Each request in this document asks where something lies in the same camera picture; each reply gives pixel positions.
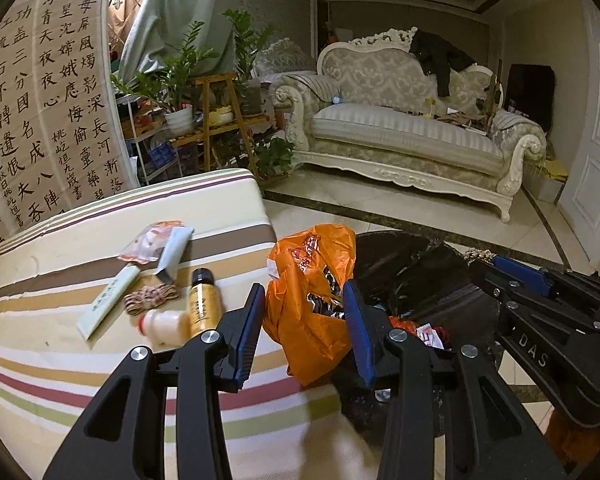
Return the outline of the gold black bottle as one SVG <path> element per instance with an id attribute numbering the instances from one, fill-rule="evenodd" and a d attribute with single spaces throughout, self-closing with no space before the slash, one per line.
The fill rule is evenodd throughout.
<path id="1" fill-rule="evenodd" d="M 206 268 L 193 270 L 188 295 L 190 336 L 196 337 L 206 330 L 215 330 L 222 315 L 221 295 L 212 272 Z"/>

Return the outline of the small white yogurt bottle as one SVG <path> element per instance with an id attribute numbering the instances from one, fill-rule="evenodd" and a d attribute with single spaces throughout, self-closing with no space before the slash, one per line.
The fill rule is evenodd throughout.
<path id="1" fill-rule="evenodd" d="M 190 338 L 188 315 L 184 311 L 149 310 L 138 318 L 137 327 L 154 346 L 181 347 Z"/>

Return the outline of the brown twine bundle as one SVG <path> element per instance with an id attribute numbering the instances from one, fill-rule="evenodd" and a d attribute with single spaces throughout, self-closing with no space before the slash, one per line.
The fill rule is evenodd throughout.
<path id="1" fill-rule="evenodd" d="M 178 288 L 173 284 L 144 286 L 123 298 L 124 310 L 128 315 L 139 316 L 157 309 L 167 301 L 178 299 Z"/>

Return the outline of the white snack wrapper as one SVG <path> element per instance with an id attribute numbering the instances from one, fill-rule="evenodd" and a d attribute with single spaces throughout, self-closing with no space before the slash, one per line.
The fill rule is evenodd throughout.
<path id="1" fill-rule="evenodd" d="M 430 348 L 443 350 L 444 344 L 437 331 L 429 324 L 416 328 L 417 337 Z"/>

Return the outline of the orange plastic bag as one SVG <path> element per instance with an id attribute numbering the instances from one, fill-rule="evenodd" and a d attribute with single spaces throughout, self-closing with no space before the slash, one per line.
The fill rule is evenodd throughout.
<path id="1" fill-rule="evenodd" d="M 283 237 L 268 255 L 263 328 L 302 386 L 328 375 L 351 349 L 342 286 L 352 280 L 355 260 L 355 232 L 341 224 Z"/>

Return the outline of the pink white wrapper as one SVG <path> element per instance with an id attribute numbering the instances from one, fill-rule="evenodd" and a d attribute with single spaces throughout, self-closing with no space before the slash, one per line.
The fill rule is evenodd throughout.
<path id="1" fill-rule="evenodd" d="M 118 259 L 139 266 L 157 261 L 172 230 L 180 226 L 183 226 L 181 221 L 160 221 L 151 224 L 125 246 Z"/>

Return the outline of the red plastic bag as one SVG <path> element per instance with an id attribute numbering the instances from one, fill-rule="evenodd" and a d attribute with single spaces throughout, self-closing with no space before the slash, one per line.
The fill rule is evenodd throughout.
<path id="1" fill-rule="evenodd" d="M 400 328 L 400 330 L 405 330 L 407 333 L 410 333 L 414 336 L 417 335 L 417 327 L 418 325 L 410 320 L 404 320 L 404 318 L 397 318 L 396 316 L 390 316 L 389 321 L 393 328 Z"/>

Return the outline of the teal white tube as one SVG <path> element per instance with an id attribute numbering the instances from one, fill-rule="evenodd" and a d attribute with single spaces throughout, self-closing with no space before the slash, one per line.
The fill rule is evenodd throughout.
<path id="1" fill-rule="evenodd" d="M 166 241 L 158 266 L 156 277 L 162 284 L 173 285 L 178 275 L 182 255 L 194 229 L 190 226 L 174 226 Z"/>

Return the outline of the black lined trash bin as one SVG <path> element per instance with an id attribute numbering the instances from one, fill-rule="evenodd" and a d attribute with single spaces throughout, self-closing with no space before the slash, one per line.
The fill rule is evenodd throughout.
<path id="1" fill-rule="evenodd" d="M 472 284 L 468 263 L 443 240 L 404 231 L 358 234 L 354 279 L 366 304 L 401 322 L 429 324 L 445 348 L 473 344 L 493 367 L 501 365 L 498 303 Z"/>

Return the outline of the white door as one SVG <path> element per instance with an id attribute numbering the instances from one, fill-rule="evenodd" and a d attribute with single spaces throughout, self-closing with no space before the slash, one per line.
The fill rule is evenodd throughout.
<path id="1" fill-rule="evenodd" d="M 588 100 L 576 158 L 559 208 L 588 260 L 600 262 L 600 10 L 583 0 L 588 37 Z"/>

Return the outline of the striped tablecloth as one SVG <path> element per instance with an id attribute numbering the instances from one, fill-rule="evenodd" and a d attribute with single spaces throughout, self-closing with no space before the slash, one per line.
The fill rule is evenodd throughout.
<path id="1" fill-rule="evenodd" d="M 221 170 L 125 192 L 45 220 L 0 245 L 0 442 L 27 479 L 44 474 L 70 427 L 128 352 L 144 338 L 117 306 L 90 338 L 79 318 L 122 269 L 121 253 L 159 221 L 189 226 L 178 269 L 209 269 L 222 304 L 240 308 L 266 284 L 276 235 L 256 181 Z M 237 479 L 371 479 L 375 453 L 341 413 L 331 385 L 304 388 L 282 348 L 258 342 L 242 391 L 221 396 L 230 469 Z"/>

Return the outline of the clutter on sofa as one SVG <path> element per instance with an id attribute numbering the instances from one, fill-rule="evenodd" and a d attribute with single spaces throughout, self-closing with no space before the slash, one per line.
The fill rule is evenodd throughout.
<path id="1" fill-rule="evenodd" d="M 502 104 L 498 76 L 484 72 L 452 73 L 451 94 L 427 98 L 422 116 L 488 136 Z"/>

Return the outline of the small leafy floor plant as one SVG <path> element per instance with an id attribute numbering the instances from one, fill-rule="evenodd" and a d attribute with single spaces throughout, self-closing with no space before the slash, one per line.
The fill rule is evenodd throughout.
<path id="1" fill-rule="evenodd" d="M 262 180 L 270 180 L 286 174 L 291 168 L 294 144 L 280 136 L 269 136 L 257 140 L 254 152 L 259 177 Z"/>

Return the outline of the ornate white sofa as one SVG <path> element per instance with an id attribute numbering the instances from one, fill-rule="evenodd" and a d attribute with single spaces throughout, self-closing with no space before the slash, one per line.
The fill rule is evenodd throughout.
<path id="1" fill-rule="evenodd" d="M 404 188 L 453 194 L 498 208 L 502 221 L 528 162 L 542 162 L 546 136 L 501 108 L 488 136 L 422 116 L 438 96 L 434 75 L 410 53 L 417 27 L 327 46 L 315 70 L 272 73 L 266 86 L 291 165 L 348 170 Z"/>

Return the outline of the wooden plant stand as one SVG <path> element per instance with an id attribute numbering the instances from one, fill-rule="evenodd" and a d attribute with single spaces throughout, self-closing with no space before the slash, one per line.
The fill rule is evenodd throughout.
<path id="1" fill-rule="evenodd" d="M 244 115 L 242 104 L 238 99 L 236 90 L 236 73 L 214 74 L 201 76 L 194 79 L 196 88 L 201 88 L 202 121 L 200 126 L 195 126 L 191 133 L 183 134 L 171 139 L 174 148 L 187 148 L 188 146 L 202 146 L 202 170 L 210 171 L 212 162 L 221 166 L 220 160 L 212 150 L 212 140 L 225 133 L 238 132 L 238 148 L 242 150 L 248 160 L 248 169 L 258 178 L 257 156 L 253 144 L 252 128 L 256 125 L 268 124 L 270 116 L 265 113 Z M 225 90 L 228 95 L 228 104 L 211 109 L 211 90 L 216 87 Z"/>

